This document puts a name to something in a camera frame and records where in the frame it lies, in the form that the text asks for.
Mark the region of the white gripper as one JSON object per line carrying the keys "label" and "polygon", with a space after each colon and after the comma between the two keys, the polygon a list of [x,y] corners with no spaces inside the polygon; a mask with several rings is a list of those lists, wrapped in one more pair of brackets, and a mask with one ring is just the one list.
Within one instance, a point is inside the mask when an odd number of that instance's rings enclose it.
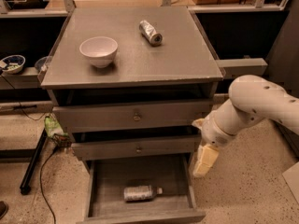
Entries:
{"label": "white gripper", "polygon": [[203,177],[213,167],[219,157],[217,147],[225,147],[235,139],[234,135],[224,132],[216,122],[216,112],[212,111],[204,119],[195,119],[192,126],[201,129],[202,139],[206,145],[200,145],[197,151],[197,159],[193,167],[194,177]]}

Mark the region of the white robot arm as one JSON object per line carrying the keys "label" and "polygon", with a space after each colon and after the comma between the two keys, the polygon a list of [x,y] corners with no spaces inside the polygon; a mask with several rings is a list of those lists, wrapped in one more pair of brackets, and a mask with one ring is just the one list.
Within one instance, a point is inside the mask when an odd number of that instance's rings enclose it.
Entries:
{"label": "white robot arm", "polygon": [[299,101],[276,83],[245,75],[231,83],[228,94],[229,98],[218,109],[192,122],[202,136],[192,171],[195,177],[208,173],[220,149],[234,140],[241,130],[263,119],[274,120],[299,134]]}

